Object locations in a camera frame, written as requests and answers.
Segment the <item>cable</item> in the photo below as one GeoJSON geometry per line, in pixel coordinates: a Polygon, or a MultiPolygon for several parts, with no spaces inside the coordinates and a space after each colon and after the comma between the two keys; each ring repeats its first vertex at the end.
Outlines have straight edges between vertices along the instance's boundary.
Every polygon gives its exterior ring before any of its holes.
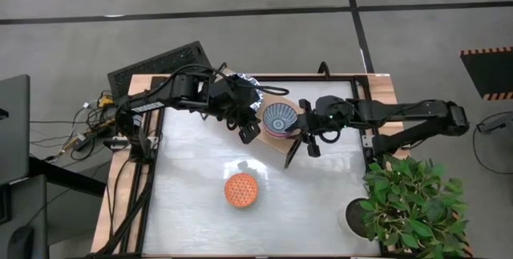
{"type": "Polygon", "coordinates": [[[30,144],[34,145],[34,146],[38,146],[40,148],[55,148],[55,147],[62,146],[62,144],[53,144],[53,145],[50,145],[50,146],[45,146],[45,145],[41,145],[41,144],[38,144],[38,143],[30,143],[30,144]]]}
{"type": "Polygon", "coordinates": [[[33,144],[33,143],[42,143],[42,142],[46,142],[46,141],[49,141],[49,140],[58,140],[58,139],[64,139],[64,138],[67,138],[68,136],[60,136],[60,137],[53,137],[53,138],[46,138],[46,139],[42,139],[42,140],[37,140],[37,141],[30,141],[29,143],[33,144]]]}
{"type": "Polygon", "coordinates": [[[101,147],[100,149],[98,149],[96,152],[91,153],[87,158],[83,158],[83,159],[81,159],[81,160],[76,160],[75,162],[73,162],[73,163],[69,163],[69,164],[66,164],[66,165],[62,166],[61,168],[67,168],[67,167],[73,166],[74,164],[78,164],[78,163],[80,163],[80,162],[82,162],[82,161],[84,161],[84,160],[86,160],[86,159],[88,159],[88,158],[91,158],[92,156],[94,156],[94,155],[98,154],[99,152],[101,152],[104,148],[105,148],[105,146],[102,146],[102,147],[101,147]]]}
{"type": "Polygon", "coordinates": [[[478,156],[478,153],[477,151],[475,150],[475,133],[478,131],[478,125],[486,122],[487,120],[491,119],[491,118],[494,118],[498,115],[505,115],[505,114],[509,114],[511,113],[511,111],[501,111],[501,112],[498,112],[496,114],[493,114],[493,115],[489,115],[488,117],[484,118],[480,123],[478,123],[475,128],[474,128],[474,132],[472,133],[472,149],[474,151],[474,156],[475,156],[475,159],[478,161],[478,163],[483,166],[483,168],[485,168],[486,170],[490,171],[490,172],[493,172],[497,175],[513,175],[513,172],[498,172],[498,171],[495,171],[489,167],[487,167],[485,164],[483,164],[483,162],[479,159],[479,156],[478,156]]]}
{"type": "Polygon", "coordinates": [[[405,147],[405,146],[403,146],[403,147],[401,147],[401,149],[402,149],[402,150],[405,150],[405,151],[409,151],[409,150],[411,150],[411,149],[414,149],[414,148],[418,147],[420,144],[424,143],[424,141],[426,141],[426,139],[424,139],[424,140],[419,140],[419,141],[417,141],[417,142],[413,142],[412,144],[410,144],[410,146],[406,146],[406,147],[405,147]]]}
{"type": "Polygon", "coordinates": [[[43,120],[33,120],[30,123],[86,123],[86,122],[73,122],[73,121],[43,121],[43,120]]]}
{"type": "MultiPolygon", "coordinates": [[[[95,172],[93,173],[93,176],[91,176],[91,178],[95,178],[96,174],[97,174],[97,173],[98,173],[98,171],[101,169],[101,167],[105,166],[105,165],[106,165],[106,164],[108,164],[108,163],[110,163],[110,160],[109,160],[108,162],[105,162],[105,163],[103,163],[103,164],[99,165],[99,166],[96,168],[95,172]]],[[[57,200],[60,196],[62,196],[62,195],[64,195],[64,194],[66,194],[67,192],[69,192],[69,191],[71,191],[71,190],[72,190],[72,188],[69,188],[69,189],[67,189],[67,190],[65,190],[65,191],[62,191],[62,192],[61,192],[61,193],[59,193],[57,196],[53,197],[51,200],[49,200],[48,202],[46,202],[46,203],[45,203],[45,204],[44,204],[44,205],[43,205],[43,206],[42,206],[42,207],[41,207],[41,208],[40,208],[40,209],[39,209],[39,210],[38,210],[38,211],[37,211],[37,212],[36,212],[32,217],[31,217],[31,219],[30,219],[30,220],[28,220],[28,222],[26,223],[26,226],[28,226],[28,225],[32,222],[32,220],[33,220],[33,219],[35,219],[35,217],[37,217],[37,216],[39,215],[39,213],[40,213],[42,210],[44,210],[46,207],[48,207],[48,205],[49,205],[49,204],[51,204],[53,201],[57,200]]]]}
{"type": "Polygon", "coordinates": [[[115,212],[115,198],[116,198],[116,193],[118,192],[118,182],[119,182],[119,178],[121,177],[121,173],[123,172],[123,169],[125,168],[125,166],[128,164],[128,161],[130,161],[130,156],[128,157],[128,159],[123,163],[123,165],[121,166],[121,169],[119,170],[118,172],[118,176],[115,178],[115,183],[114,183],[114,193],[112,194],[112,216],[114,216],[114,212],[115,212]]]}

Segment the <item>table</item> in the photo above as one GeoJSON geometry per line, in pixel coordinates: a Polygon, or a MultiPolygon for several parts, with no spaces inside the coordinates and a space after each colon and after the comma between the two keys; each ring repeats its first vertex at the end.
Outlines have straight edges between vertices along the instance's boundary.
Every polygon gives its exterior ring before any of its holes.
{"type": "MultiPolygon", "coordinates": [[[[151,84],[151,80],[153,77],[158,77],[162,75],[134,75],[131,81],[131,87],[129,94],[133,95],[135,93],[141,92],[144,89],[149,88],[151,84]]],[[[314,78],[316,80],[323,80],[323,74],[259,74],[253,75],[260,78],[265,79],[266,81],[278,80],[280,77],[287,76],[293,79],[308,79],[314,78]]],[[[391,78],[389,75],[380,75],[380,74],[372,74],[372,75],[362,75],[362,74],[332,74],[331,77],[354,77],[358,79],[363,79],[368,82],[368,92],[367,96],[370,95],[372,99],[379,100],[383,103],[397,103],[395,99],[394,89],[392,86],[391,78]]],[[[364,87],[358,87],[357,92],[360,98],[366,98],[366,92],[364,87]]],[[[149,132],[154,132],[156,129],[156,121],[159,117],[159,111],[154,111],[150,115],[146,115],[146,117],[150,120],[149,122],[149,132]]],[[[402,123],[387,123],[385,126],[379,129],[380,133],[391,135],[396,132],[402,130],[402,123]]],[[[111,170],[109,172],[109,188],[110,190],[114,189],[115,178],[118,176],[119,170],[123,163],[126,161],[128,156],[128,150],[122,150],[117,152],[113,156],[111,170]]],[[[396,156],[407,156],[407,152],[399,151],[396,156]]],[[[114,228],[117,228],[123,218],[127,213],[128,202],[131,197],[131,190],[134,185],[136,167],[133,163],[128,163],[128,165],[123,169],[121,173],[121,177],[119,179],[118,191],[116,193],[116,209],[114,214],[114,228]]],[[[142,186],[146,180],[146,174],[148,171],[148,167],[145,166],[141,170],[141,177],[139,179],[139,186],[142,186]]],[[[136,217],[134,222],[132,223],[132,228],[130,230],[130,234],[127,237],[127,241],[123,246],[119,246],[122,249],[122,252],[138,252],[140,253],[142,250],[142,245],[137,244],[138,241],[142,241],[139,234],[139,223],[140,223],[140,214],[136,217]]],[[[91,251],[95,252],[101,249],[108,240],[109,237],[109,228],[110,228],[110,218],[108,214],[108,203],[107,196],[103,197],[102,208],[100,210],[99,220],[96,227],[95,238],[93,240],[93,244],[91,247],[91,251]]]]}

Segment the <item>wooden board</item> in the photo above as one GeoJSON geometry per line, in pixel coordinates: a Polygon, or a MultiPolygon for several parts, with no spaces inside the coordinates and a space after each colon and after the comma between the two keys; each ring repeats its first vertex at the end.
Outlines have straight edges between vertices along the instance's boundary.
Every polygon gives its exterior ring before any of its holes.
{"type": "MultiPolygon", "coordinates": [[[[254,76],[283,76],[283,75],[294,75],[294,76],[324,76],[323,74],[254,74],[254,76]]],[[[365,75],[365,74],[332,74],[332,76],[338,75],[365,75]]],[[[133,75],[129,94],[133,95],[138,92],[144,91],[151,86],[151,78],[154,75],[133,75]]],[[[383,103],[396,103],[394,88],[392,86],[392,81],[389,75],[380,75],[380,74],[372,74],[366,75],[369,78],[369,87],[370,94],[372,95],[372,99],[379,100],[383,103]]],[[[155,127],[154,123],[156,121],[156,116],[158,115],[157,111],[152,112],[151,114],[151,125],[153,125],[153,129],[155,127]]],[[[402,130],[402,123],[387,123],[383,127],[380,128],[380,132],[382,134],[394,134],[395,132],[399,132],[402,130]]],[[[111,190],[111,201],[113,200],[113,190],[115,178],[118,176],[119,170],[121,166],[128,158],[128,150],[122,150],[116,152],[112,157],[111,169],[109,171],[108,184],[109,189],[111,190]]],[[[119,224],[123,221],[124,217],[127,213],[128,200],[131,191],[132,181],[134,180],[134,171],[135,164],[128,163],[123,172],[121,173],[121,177],[119,178],[118,190],[116,193],[116,207],[114,213],[114,227],[115,229],[119,226],[119,224]]],[[[147,170],[143,170],[143,175],[141,177],[140,184],[144,184],[146,180],[147,170]]],[[[136,217],[134,222],[132,223],[131,234],[129,236],[128,242],[128,252],[134,252],[136,246],[136,238],[139,226],[139,216],[136,217]]],[[[98,223],[96,225],[95,237],[93,239],[93,243],[91,246],[91,251],[95,252],[101,249],[109,239],[109,228],[110,228],[110,218],[108,212],[108,201],[107,201],[107,193],[105,192],[103,196],[102,207],[100,209],[100,214],[98,218],[98,223]]]]}

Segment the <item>blue and white bowl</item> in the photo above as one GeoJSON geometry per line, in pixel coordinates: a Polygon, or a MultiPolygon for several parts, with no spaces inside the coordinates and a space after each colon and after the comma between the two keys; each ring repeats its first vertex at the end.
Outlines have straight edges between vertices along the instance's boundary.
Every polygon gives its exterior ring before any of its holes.
{"type": "Polygon", "coordinates": [[[286,103],[273,103],[264,110],[265,130],[274,137],[283,138],[292,132],[286,129],[297,120],[296,111],[286,103]]]}

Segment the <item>black metal frame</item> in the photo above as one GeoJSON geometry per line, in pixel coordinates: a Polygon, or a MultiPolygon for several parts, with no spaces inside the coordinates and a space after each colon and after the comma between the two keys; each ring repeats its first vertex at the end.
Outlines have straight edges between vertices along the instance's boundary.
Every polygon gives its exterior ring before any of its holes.
{"type": "MultiPolygon", "coordinates": [[[[365,99],[372,99],[370,95],[370,85],[369,80],[366,75],[331,75],[329,72],[329,68],[325,62],[322,62],[317,71],[318,74],[324,75],[256,75],[254,78],[260,82],[349,82],[351,84],[351,90],[353,92],[353,97],[355,99],[360,99],[360,95],[358,93],[358,87],[362,87],[365,99]]],[[[159,112],[159,116],[157,119],[156,125],[156,136],[160,136],[162,133],[163,121],[164,121],[164,110],[159,112]]],[[[360,135],[365,135],[365,131],[360,130],[360,135]]],[[[368,165],[371,161],[368,160],[368,156],[366,156],[366,150],[363,147],[362,142],[362,150],[364,152],[364,158],[366,159],[366,169],[368,169],[368,165]]],[[[147,180],[151,180],[155,176],[156,162],[150,165],[149,171],[147,173],[147,180]]],[[[134,182],[132,182],[132,190],[131,190],[131,198],[132,193],[136,193],[137,190],[134,190],[133,187],[139,186],[140,175],[134,178],[134,182]]],[[[134,254],[141,254],[143,251],[143,243],[144,243],[144,234],[146,233],[146,225],[147,225],[147,217],[149,211],[150,200],[143,206],[141,210],[141,221],[139,223],[139,231],[137,234],[137,242],[135,247],[134,254]]],[[[350,257],[329,257],[329,258],[350,258],[350,257]]]]}
{"type": "Polygon", "coordinates": [[[52,184],[103,198],[105,183],[30,156],[29,174],[27,177],[37,175],[45,175],[47,181],[52,184]]]}

